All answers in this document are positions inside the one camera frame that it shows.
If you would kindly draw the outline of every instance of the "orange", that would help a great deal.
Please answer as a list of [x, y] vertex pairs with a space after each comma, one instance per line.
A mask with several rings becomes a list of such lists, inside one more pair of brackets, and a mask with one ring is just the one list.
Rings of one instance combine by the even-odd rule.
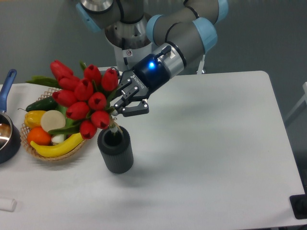
[[28, 133], [27, 141], [30, 144], [34, 141], [38, 145], [49, 145], [51, 143], [51, 135], [43, 130], [42, 127], [35, 127]]

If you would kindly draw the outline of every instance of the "gray wall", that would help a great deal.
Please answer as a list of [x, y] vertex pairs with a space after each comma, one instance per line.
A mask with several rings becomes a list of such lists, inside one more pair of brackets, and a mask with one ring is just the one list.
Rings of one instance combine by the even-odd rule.
[[[169, 14], [182, 0], [144, 0], [145, 10]], [[32, 75], [51, 76], [59, 59], [81, 77], [79, 60], [115, 65], [104, 34], [89, 32], [79, 19], [76, 0], [0, 2], [0, 83], [9, 69], [16, 83]], [[229, 14], [216, 25], [218, 44], [206, 56], [207, 73], [263, 70], [272, 81], [282, 116], [303, 95], [307, 81], [307, 1], [229, 0]], [[190, 67], [185, 73], [194, 71]], [[297, 164], [307, 169], [307, 111], [287, 129]]]

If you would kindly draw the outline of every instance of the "woven basket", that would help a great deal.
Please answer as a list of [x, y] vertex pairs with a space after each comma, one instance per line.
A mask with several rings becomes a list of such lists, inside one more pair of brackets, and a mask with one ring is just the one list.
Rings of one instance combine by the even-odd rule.
[[[37, 101], [42, 100], [42, 99], [47, 98], [47, 97], [50, 97], [53, 92], [56, 92], [58, 90], [59, 89], [57, 89], [57, 88], [49, 88], [48, 91], [45, 91], [45, 93], [42, 94], [40, 96], [40, 98], [38, 98]], [[27, 142], [27, 137], [28, 137], [28, 133], [30, 132], [30, 130], [31, 129], [28, 126], [26, 126], [25, 124], [22, 124], [22, 127], [20, 129], [21, 145], [24, 147], [24, 149], [29, 154], [31, 154], [33, 157], [40, 159], [42, 161], [59, 161], [59, 160], [68, 158], [68, 157], [72, 156], [73, 154], [75, 154], [86, 141], [86, 140], [83, 140], [77, 147], [75, 147], [72, 151], [66, 153], [63, 156], [60, 156], [60, 157], [43, 157], [43, 156], [39, 155], [37, 153], [37, 151], [31, 145], [29, 145], [29, 143]]]

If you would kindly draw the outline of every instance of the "blue led light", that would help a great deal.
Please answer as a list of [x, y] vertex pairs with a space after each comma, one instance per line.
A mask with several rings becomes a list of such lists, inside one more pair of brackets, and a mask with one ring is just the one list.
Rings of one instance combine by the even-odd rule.
[[150, 69], [154, 69], [155, 68], [155, 64], [153, 62], [149, 62], [149, 66]]

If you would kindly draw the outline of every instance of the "artificial flower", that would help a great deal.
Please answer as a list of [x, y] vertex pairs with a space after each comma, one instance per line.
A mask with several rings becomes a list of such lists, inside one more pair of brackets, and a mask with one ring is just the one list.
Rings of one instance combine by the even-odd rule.
[[52, 62], [50, 64], [50, 68], [52, 74], [56, 79], [58, 79], [62, 75], [65, 76], [73, 75], [73, 71], [58, 60]]
[[95, 127], [106, 129], [110, 123], [110, 115], [106, 111], [95, 111], [91, 116], [91, 121]]
[[58, 83], [60, 87], [62, 87], [65, 90], [70, 90], [70, 91], [74, 91], [79, 82], [80, 82], [80, 79], [73, 75], [70, 75], [70, 76], [62, 75], [61, 77], [58, 78]]
[[117, 88], [118, 76], [114, 69], [107, 69], [103, 78], [101, 79], [101, 86], [104, 90], [110, 92]]
[[74, 95], [74, 92], [70, 90], [60, 90], [53, 92], [52, 97], [58, 104], [64, 107], [69, 107], [78, 101]]
[[86, 115], [90, 111], [90, 107], [85, 102], [76, 102], [68, 107], [66, 111], [66, 117], [72, 120], [85, 119]]
[[95, 92], [88, 100], [88, 105], [93, 110], [103, 110], [106, 106], [106, 97], [101, 92]]
[[83, 78], [78, 83], [74, 90], [74, 94], [79, 101], [87, 101], [94, 93], [94, 87], [91, 81], [87, 78]]
[[79, 132], [83, 139], [91, 139], [97, 132], [97, 127], [90, 120], [82, 121]]
[[96, 85], [100, 84], [101, 81], [101, 73], [97, 66], [89, 65], [83, 72], [85, 78], [90, 81], [95, 81]]

